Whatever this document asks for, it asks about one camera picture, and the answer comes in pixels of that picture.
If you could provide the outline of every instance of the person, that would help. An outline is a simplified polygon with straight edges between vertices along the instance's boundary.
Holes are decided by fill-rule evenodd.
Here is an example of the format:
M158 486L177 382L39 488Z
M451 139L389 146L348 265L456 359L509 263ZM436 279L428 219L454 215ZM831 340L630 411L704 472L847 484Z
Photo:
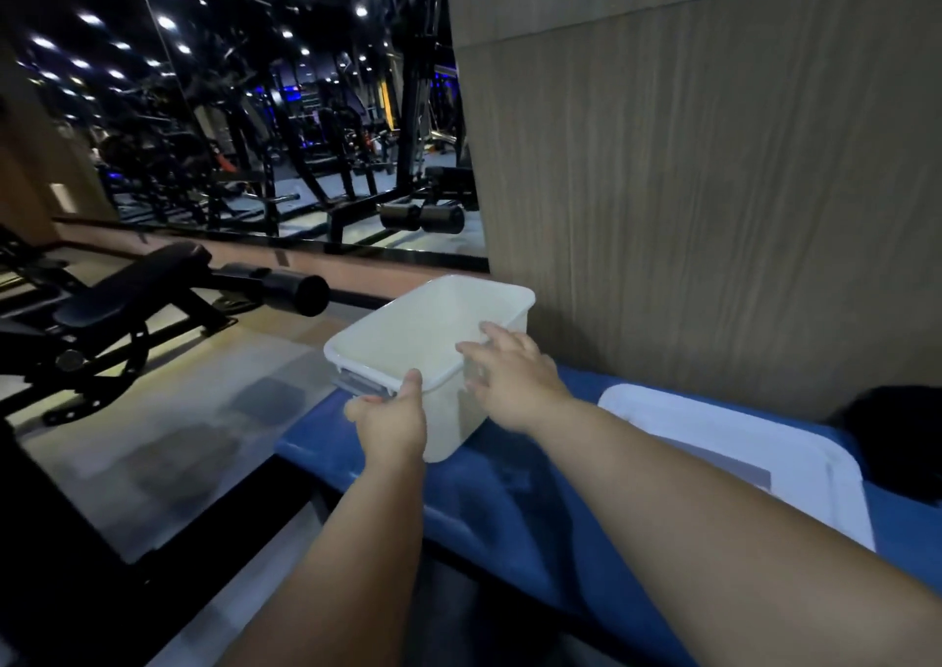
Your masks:
M494 422L532 438L701 665L942 661L942 600L856 542L752 485L573 399L533 339L482 325L460 343ZM351 400L366 467L226 667L394 665L422 541L422 377Z

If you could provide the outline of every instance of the wood grain wall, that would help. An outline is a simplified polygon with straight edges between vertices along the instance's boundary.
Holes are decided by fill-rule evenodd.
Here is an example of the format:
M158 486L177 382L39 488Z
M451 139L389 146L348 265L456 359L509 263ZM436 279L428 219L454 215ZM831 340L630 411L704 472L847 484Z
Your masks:
M810 419L942 383L942 0L689 0L457 57L492 271L560 361Z

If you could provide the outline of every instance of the ceiling light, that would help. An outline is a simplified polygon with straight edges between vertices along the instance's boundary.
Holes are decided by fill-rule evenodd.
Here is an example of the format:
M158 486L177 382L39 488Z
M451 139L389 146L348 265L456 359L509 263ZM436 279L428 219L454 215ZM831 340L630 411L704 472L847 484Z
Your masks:
M97 15L92 15L90 12L79 12L78 18L81 19L86 24L90 24L92 27L104 27L105 23L102 22L101 18Z

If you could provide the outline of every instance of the blue padded surface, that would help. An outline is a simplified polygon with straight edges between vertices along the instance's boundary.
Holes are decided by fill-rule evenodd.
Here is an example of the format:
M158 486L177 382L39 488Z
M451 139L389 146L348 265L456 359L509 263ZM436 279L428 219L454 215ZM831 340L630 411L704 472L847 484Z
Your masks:
M597 403L624 381L559 368L575 397ZM350 395L324 399L278 441L276 451L346 491L364 458L343 416ZM812 431L854 453L833 428L712 402ZM877 549L942 592L942 510L865 484ZM526 437L485 422L450 458L429 465L425 535L558 610L605 627L629 648L669 665L694 662L605 537L582 500Z

